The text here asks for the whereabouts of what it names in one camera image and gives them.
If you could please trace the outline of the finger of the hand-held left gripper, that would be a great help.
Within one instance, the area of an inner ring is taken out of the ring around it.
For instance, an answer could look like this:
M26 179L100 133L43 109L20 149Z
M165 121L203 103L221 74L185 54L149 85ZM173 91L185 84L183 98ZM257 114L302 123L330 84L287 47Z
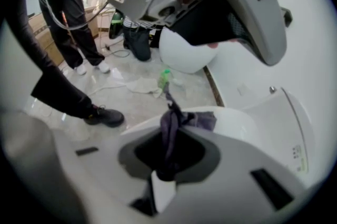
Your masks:
M251 38L252 53L268 66L286 52L286 32L277 0L225 0Z

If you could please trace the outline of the person's left black shoe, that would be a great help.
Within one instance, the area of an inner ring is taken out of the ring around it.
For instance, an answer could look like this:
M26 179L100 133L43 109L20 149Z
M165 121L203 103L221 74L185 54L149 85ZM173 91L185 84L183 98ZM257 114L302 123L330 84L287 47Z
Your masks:
M84 119L88 125L103 124L110 128L115 128L123 124L124 115L114 109L106 109L104 106L93 106L90 115Z

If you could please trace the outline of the brown cardboard box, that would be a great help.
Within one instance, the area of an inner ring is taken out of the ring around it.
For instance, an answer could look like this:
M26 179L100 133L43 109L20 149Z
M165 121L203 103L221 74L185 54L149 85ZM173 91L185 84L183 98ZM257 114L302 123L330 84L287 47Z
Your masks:
M87 7L85 8L85 17L86 20L90 20L94 16L94 12L96 12L95 7ZM51 36L50 30L43 18L42 13L38 15L33 14L28 17L29 25L34 33L34 36L36 37L40 47L45 50L48 54L48 56L51 58L51 60L59 66L63 61L64 58L58 48L56 47L56 44ZM92 37L95 39L99 36L99 29L98 29L98 22L97 17L94 18L91 22L89 22L88 27L91 30ZM73 39L70 32L68 32L68 36L71 38L71 44L73 47L77 48L77 45L75 43L75 40Z

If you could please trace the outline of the egg-shaped white toilet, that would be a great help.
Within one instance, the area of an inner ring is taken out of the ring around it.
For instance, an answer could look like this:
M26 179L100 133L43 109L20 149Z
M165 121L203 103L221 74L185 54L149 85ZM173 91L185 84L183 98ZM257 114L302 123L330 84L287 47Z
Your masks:
M168 67L187 74L194 74L208 65L218 49L207 45L192 46L183 37L163 28L159 40L159 54Z

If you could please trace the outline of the dark green canister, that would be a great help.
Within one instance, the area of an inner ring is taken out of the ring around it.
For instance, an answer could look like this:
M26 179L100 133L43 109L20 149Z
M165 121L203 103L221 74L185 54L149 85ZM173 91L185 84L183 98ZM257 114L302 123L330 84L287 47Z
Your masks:
M108 36L110 39L116 39L122 34L125 15L119 10L115 10L109 27Z

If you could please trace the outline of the white toilet with tank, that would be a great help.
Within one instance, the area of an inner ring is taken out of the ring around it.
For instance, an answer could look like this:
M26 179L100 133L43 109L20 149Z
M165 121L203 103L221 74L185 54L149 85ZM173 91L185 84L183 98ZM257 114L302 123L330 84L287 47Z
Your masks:
M307 112L294 95L280 88L241 111L257 127L252 143L294 174L309 173L315 138Z

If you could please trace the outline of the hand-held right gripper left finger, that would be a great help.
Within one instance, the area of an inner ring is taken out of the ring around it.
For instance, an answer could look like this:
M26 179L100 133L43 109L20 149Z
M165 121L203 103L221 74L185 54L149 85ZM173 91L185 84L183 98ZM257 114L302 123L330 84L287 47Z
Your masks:
M143 195L146 182L130 177L118 161L124 144L156 129L132 128L105 140L85 142L73 142L63 131L53 131L61 165L89 224L168 224L165 215L150 217L129 206Z

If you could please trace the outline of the person's left leg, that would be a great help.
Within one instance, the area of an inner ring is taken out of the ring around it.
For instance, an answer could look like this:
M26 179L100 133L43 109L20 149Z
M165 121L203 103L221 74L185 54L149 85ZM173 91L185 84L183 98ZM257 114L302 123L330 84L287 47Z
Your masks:
M91 99L70 83L32 33L26 0L5 0L3 13L20 46L42 71L31 96L70 116L90 118L95 112Z

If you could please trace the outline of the beige floor rag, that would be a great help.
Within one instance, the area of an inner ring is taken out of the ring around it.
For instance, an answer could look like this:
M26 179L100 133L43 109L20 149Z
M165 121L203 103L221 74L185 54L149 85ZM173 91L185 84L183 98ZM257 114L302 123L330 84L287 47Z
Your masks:
M156 79L141 77L138 80L127 82L125 86L133 93L152 94L155 98L159 98L163 92Z

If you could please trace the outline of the green plastic bottle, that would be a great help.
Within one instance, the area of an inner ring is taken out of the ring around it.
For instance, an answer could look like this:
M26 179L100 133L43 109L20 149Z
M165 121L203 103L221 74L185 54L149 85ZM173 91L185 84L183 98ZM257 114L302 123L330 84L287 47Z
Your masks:
M160 73L160 76L157 81L158 87L160 89L164 89L165 85L169 81L170 74L171 74L171 71L169 69L165 69Z

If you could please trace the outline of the black wall paper holder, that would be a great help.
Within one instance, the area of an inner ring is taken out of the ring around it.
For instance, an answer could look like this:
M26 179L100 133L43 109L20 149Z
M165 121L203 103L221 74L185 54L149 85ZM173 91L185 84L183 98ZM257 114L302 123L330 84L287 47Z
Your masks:
M281 9L281 13L282 13L282 16L283 16L283 19L284 19L284 24L285 24L285 27L289 27L290 24L292 23L293 21L293 16L292 16L292 13L289 9L287 8L284 8L284 7L280 7Z

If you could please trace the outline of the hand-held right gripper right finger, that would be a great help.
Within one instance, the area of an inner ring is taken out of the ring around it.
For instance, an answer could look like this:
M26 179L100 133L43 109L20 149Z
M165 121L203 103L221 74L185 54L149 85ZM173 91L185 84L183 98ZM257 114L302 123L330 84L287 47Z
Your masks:
M191 183L179 185L160 224L277 224L306 203L309 190L288 168L255 146L188 127L206 149L187 171Z

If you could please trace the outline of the white toilet lid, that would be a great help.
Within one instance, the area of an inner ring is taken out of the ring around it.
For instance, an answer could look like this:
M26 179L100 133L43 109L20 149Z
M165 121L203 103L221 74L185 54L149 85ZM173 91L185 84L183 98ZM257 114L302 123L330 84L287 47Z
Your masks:
M257 126L254 120L246 113L220 106L198 106L183 109L184 112L213 112L217 121L214 133L222 136L242 140L255 147L262 145Z

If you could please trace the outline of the dark blue wiping cloth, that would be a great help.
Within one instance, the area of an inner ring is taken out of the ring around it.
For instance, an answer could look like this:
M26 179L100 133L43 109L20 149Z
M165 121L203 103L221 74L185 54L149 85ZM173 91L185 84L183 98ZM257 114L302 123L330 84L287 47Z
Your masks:
M157 169L157 177L162 181L173 181L180 165L176 160L177 132L183 125L213 131L217 119L213 112L183 112L169 91L169 84L163 87L168 110L160 119L163 160Z

